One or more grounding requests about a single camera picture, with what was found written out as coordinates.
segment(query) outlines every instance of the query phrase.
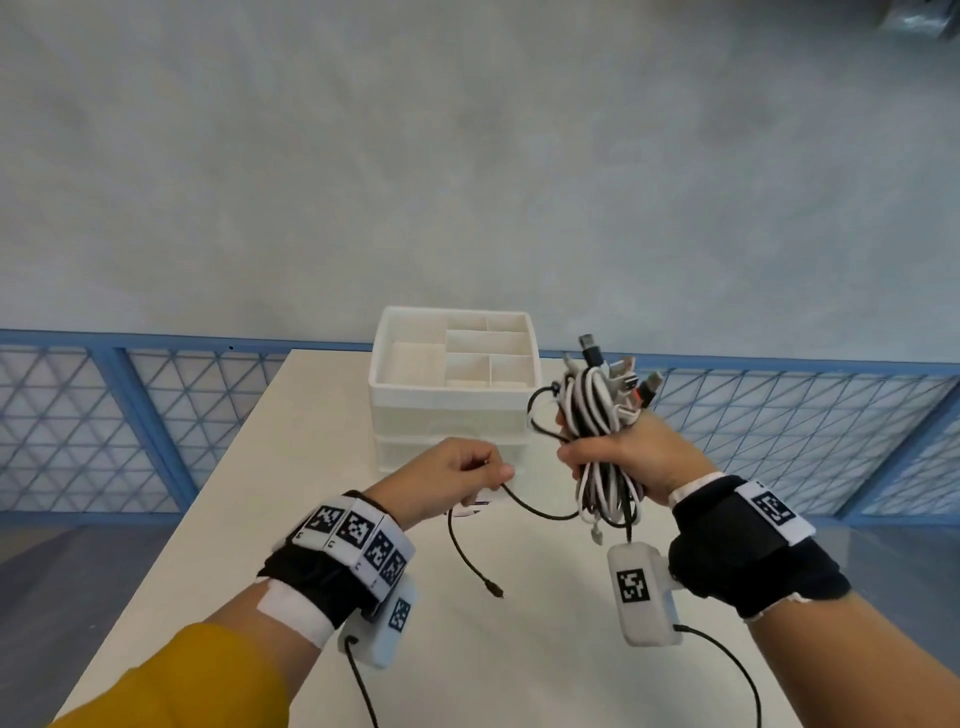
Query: white drawer unit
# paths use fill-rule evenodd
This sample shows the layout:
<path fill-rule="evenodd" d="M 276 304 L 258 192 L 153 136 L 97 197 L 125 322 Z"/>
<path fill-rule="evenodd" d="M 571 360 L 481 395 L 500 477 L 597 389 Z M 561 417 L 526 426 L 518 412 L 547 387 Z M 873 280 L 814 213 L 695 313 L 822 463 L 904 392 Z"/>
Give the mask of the white drawer unit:
<path fill-rule="evenodd" d="M 451 436 L 490 440 L 517 464 L 528 442 L 527 401 L 540 387 L 530 316 L 387 306 L 369 385 L 381 471 Z"/>

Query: hand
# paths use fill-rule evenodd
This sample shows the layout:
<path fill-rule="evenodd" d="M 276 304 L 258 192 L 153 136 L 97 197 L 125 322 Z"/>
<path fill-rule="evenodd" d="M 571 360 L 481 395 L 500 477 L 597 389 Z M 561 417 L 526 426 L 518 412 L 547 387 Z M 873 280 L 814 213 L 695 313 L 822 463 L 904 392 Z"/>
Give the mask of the hand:
<path fill-rule="evenodd" d="M 563 425 L 563 418 L 558 417 Z M 649 410 L 630 427 L 606 437 L 584 437 L 557 450 L 579 477 L 586 463 L 614 463 L 640 483 L 649 499 L 666 505 L 670 494 L 691 480 L 715 473 L 709 458 Z"/>
<path fill-rule="evenodd" d="M 496 490 L 513 476 L 513 467 L 503 462 L 495 445 L 448 437 L 371 486 L 366 495 L 407 530 L 457 503 L 470 505 L 481 490 Z"/>

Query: tabletop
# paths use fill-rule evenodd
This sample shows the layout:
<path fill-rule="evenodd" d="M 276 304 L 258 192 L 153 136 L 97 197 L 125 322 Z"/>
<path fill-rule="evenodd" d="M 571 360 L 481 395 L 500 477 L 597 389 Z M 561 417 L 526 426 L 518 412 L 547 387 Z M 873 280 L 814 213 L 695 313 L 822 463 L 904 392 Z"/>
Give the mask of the tabletop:
<path fill-rule="evenodd" d="M 370 355 L 294 351 L 184 515 L 61 709 L 106 690 L 184 625 L 248 586 L 271 545 L 312 506 L 379 477 L 367 393 Z M 559 360 L 542 362 L 544 380 Z M 545 420 L 550 414 L 544 413 Z M 541 510 L 568 512 L 573 480 L 555 443 L 534 436 L 516 492 Z M 495 498 L 454 522 L 473 563 L 497 582 L 496 599 L 453 549 L 444 519 L 411 531 L 409 573 L 419 601 L 394 664 L 361 666 L 384 726 L 753 725 L 743 675 L 695 636 L 671 647 L 629 647 L 620 635 L 607 548 L 589 526 L 547 522 Z M 665 553 L 677 535 L 666 509 L 643 504 L 638 540 Z M 608 545 L 616 535 L 608 531 Z M 724 643 L 746 666 L 764 724 L 799 726 L 736 613 L 675 594 L 684 623 Z M 369 728 L 346 658 L 331 642 L 291 709 L 290 725 Z"/>

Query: gray concrete wall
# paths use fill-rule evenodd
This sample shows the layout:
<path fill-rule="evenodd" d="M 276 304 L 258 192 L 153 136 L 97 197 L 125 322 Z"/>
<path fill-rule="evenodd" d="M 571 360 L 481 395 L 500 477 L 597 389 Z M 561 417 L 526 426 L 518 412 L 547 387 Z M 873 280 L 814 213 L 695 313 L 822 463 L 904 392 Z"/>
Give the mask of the gray concrete wall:
<path fill-rule="evenodd" d="M 873 0 L 7 0 L 0 327 L 960 359 L 960 44 Z"/>

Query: left hand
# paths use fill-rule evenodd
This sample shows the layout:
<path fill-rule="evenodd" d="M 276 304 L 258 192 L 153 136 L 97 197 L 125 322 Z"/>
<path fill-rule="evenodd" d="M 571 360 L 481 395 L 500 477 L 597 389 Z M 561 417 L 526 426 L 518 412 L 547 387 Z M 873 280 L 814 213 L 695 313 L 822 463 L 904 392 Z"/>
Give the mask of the left hand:
<path fill-rule="evenodd" d="M 457 503 L 470 505 L 481 490 L 496 490 L 514 474 L 496 445 L 448 437 L 368 488 L 366 495 L 407 530 Z"/>

